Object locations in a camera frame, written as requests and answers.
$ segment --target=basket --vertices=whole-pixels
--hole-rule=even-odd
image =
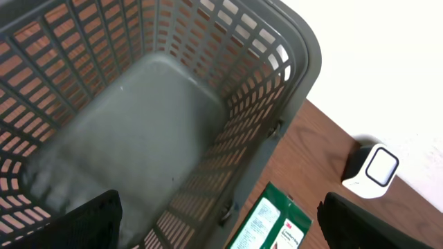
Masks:
[[[0,27],[2,246],[115,189],[119,248],[221,247],[320,72],[278,0],[3,1]]]

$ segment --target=basket bottom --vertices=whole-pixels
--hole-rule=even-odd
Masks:
[[[164,55],[140,59],[31,158],[30,194],[68,212],[118,190],[120,247],[137,243],[226,121],[192,77]]]

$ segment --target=black and white object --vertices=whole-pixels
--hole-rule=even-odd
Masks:
[[[365,199],[383,196],[398,170],[399,159],[385,145],[363,146],[354,152],[342,184]]]

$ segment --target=brown wooden surface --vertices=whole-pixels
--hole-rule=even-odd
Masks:
[[[394,178],[384,196],[372,200],[359,198],[341,185],[347,155],[358,146],[324,113],[305,101],[243,206],[233,232],[271,181],[313,219],[301,248],[329,248],[316,219],[316,208],[328,192],[340,194],[429,246],[443,248],[443,214],[400,178]]]

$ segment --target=white label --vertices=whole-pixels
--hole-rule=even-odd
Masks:
[[[280,211],[262,198],[231,248],[259,248],[280,216]]]
[[[300,228],[286,219],[271,248],[298,248],[304,235]]]

